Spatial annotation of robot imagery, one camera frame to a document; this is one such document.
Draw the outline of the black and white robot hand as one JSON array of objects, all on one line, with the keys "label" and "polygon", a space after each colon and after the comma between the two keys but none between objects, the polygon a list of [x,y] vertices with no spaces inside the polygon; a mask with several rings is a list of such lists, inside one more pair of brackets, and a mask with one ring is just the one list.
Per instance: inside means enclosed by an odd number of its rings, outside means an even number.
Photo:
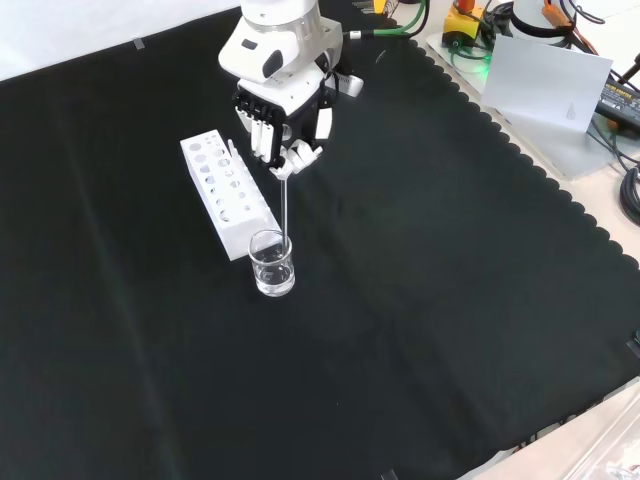
[{"label": "black and white robot hand", "polygon": [[252,92],[239,81],[232,101],[252,157],[280,181],[311,166],[331,134],[339,93],[338,74],[316,65],[278,88],[260,85]]}]

